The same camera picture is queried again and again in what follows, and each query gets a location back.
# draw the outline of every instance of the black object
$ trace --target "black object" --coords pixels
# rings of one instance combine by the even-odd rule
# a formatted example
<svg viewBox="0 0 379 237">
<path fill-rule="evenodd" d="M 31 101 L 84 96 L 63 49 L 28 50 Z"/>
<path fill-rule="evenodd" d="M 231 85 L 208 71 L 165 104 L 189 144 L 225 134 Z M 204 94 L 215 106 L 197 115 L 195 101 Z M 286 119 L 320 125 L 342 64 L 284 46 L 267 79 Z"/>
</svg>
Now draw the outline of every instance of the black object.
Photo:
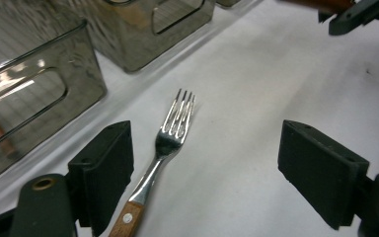
<svg viewBox="0 0 379 237">
<path fill-rule="evenodd" d="M 65 177 L 44 175 L 23 186 L 17 207 L 0 215 L 0 236 L 76 236 L 77 219 L 101 235 L 133 172 L 130 122 L 106 127 L 68 167 Z"/>
<path fill-rule="evenodd" d="M 285 120 L 278 169 L 334 229 L 361 218 L 359 236 L 379 237 L 379 175 L 369 162 L 314 127 Z"/>
<path fill-rule="evenodd" d="M 325 22 L 331 15 L 319 13 L 319 22 Z M 329 23 L 329 35 L 345 35 L 360 25 L 367 25 L 373 20 L 379 20 L 379 0 L 361 0 Z"/>
</svg>

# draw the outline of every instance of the metal fork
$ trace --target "metal fork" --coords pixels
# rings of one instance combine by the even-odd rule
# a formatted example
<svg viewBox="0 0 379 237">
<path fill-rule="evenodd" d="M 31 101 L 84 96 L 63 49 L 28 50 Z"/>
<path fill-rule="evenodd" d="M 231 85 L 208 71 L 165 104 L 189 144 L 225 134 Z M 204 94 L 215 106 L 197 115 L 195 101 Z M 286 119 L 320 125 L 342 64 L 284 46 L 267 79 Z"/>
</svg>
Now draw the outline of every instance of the metal fork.
<svg viewBox="0 0 379 237">
<path fill-rule="evenodd" d="M 172 103 L 165 121 L 156 136 L 155 158 L 122 209 L 110 233 L 110 237 L 128 237 L 134 235 L 157 175 L 181 150 L 189 132 L 190 118 L 195 103 L 195 95 L 192 93 L 187 95 L 187 93 L 187 91 L 184 92 L 180 102 L 180 89 Z"/>
</svg>

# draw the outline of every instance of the fork head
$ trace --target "fork head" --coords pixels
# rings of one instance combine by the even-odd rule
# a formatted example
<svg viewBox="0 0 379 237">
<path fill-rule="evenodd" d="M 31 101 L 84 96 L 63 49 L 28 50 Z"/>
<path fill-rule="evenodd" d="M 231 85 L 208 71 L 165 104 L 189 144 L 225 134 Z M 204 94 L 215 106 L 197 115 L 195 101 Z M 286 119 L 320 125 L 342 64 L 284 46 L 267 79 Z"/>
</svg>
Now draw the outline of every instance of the fork head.
<svg viewBox="0 0 379 237">
<path fill-rule="evenodd" d="M 181 98 L 181 92 L 180 89 L 156 137 L 156 151 L 161 156 L 178 152 L 189 132 L 195 95 L 184 91 Z"/>
</svg>

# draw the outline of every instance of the white table surface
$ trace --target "white table surface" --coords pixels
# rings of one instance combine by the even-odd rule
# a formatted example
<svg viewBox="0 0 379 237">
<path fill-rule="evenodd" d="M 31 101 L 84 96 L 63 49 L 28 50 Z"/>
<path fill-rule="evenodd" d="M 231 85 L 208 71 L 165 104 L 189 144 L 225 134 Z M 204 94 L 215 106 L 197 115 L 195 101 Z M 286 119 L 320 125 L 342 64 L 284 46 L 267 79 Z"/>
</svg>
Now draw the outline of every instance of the white table surface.
<svg viewBox="0 0 379 237">
<path fill-rule="evenodd" d="M 142 71 L 98 54 L 108 95 L 0 176 L 0 212 L 26 181 L 67 173 L 105 126 L 131 120 L 134 173 L 113 221 L 154 155 L 179 88 L 197 95 L 188 140 L 158 180 L 137 236 L 356 236 L 331 229 L 277 170 L 284 119 L 312 125 L 379 173 L 379 22 L 328 35 L 317 11 L 274 1 L 217 7 L 211 23 Z M 79 236 L 91 236 L 79 228 Z"/>
</svg>

